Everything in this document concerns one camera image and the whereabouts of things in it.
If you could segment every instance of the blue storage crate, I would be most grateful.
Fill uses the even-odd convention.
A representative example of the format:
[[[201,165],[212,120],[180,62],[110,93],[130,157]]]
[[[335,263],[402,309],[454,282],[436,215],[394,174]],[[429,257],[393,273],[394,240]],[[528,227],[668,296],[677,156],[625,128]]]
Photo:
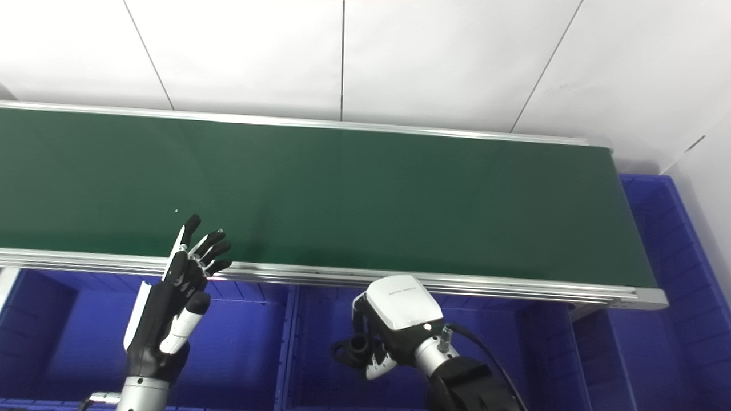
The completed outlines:
[[[122,338],[144,279],[22,271],[0,314],[0,398],[78,402],[93,391],[119,391]],[[169,404],[272,410],[289,289],[209,282],[213,301],[190,338]]]
[[[328,348],[352,332],[351,305],[362,290],[300,287],[278,410],[396,411],[423,409],[427,382],[398,367],[374,381],[330,359]],[[576,343],[562,303],[435,295],[449,322],[472,329],[490,346],[531,410],[589,410]],[[455,337],[461,355],[484,359]]]
[[[731,314],[670,177],[621,177],[670,307],[575,323],[594,411],[731,410]]]

